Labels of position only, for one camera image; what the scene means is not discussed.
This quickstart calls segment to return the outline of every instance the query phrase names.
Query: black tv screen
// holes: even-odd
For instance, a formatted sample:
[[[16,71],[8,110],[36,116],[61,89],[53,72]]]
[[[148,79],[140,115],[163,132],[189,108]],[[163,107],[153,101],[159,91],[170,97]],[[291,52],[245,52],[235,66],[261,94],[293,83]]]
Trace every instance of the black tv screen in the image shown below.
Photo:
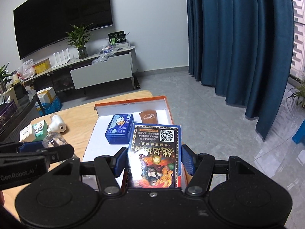
[[[112,25],[110,0],[28,0],[14,10],[15,35],[20,59],[60,41],[70,25]]]

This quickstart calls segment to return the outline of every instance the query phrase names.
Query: white box with yellow tape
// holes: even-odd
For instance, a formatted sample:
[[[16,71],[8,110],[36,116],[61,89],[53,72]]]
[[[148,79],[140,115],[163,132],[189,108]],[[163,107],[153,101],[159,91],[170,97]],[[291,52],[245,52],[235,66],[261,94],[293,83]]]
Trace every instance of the white box with yellow tape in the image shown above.
[[[53,87],[42,89],[37,92],[37,95],[41,103],[51,103],[56,97]]]

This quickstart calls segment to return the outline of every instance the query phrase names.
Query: green plant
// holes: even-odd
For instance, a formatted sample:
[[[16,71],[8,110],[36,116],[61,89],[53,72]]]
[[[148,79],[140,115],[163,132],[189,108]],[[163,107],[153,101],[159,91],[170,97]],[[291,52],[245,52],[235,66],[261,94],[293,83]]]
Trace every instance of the green plant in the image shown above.
[[[89,41],[90,33],[88,33],[88,26],[84,26],[81,24],[79,27],[76,25],[71,25],[74,30],[71,33],[68,34],[69,44],[68,45],[74,45],[78,49],[84,48],[85,44]]]
[[[301,85],[292,89],[296,91],[288,98],[292,97],[292,100],[296,99],[296,104],[301,105],[302,109],[305,108],[305,79],[301,80]]]
[[[10,77],[12,73],[6,74],[7,66],[9,66],[9,62],[7,65],[4,65],[0,68],[0,80],[2,80],[5,84],[7,84],[11,79],[7,79],[7,77]]]

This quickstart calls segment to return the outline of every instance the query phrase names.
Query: potted plant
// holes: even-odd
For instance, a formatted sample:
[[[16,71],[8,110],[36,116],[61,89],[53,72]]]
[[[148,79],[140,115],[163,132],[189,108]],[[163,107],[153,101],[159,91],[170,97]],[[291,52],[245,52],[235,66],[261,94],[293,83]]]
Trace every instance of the potted plant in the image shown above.
[[[288,98],[292,97],[292,100],[296,99],[296,104],[301,105],[302,109],[305,108],[305,80],[301,80],[301,85],[294,87],[292,89],[296,89],[296,91]]]
[[[79,59],[88,57],[85,44],[89,41],[90,33],[88,33],[88,27],[90,25],[91,24],[84,26],[81,24],[79,27],[76,25],[71,25],[74,30],[71,33],[67,33],[69,39],[68,45],[74,45],[77,47]]]
[[[0,68],[0,93],[3,94],[5,91],[7,91],[6,84],[11,80],[7,79],[7,77],[10,77],[12,73],[6,74],[7,66],[9,65],[9,62],[7,65],[4,65]]]

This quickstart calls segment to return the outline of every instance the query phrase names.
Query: vase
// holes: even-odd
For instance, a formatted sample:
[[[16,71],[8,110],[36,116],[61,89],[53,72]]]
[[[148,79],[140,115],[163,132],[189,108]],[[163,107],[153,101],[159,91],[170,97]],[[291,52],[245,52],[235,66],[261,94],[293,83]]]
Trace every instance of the vase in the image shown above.
[[[79,59],[84,59],[84,58],[88,57],[86,47],[82,47],[82,48],[78,49],[78,56],[79,56]]]
[[[0,93],[3,94],[5,91],[7,91],[5,82],[3,80],[0,80]]]

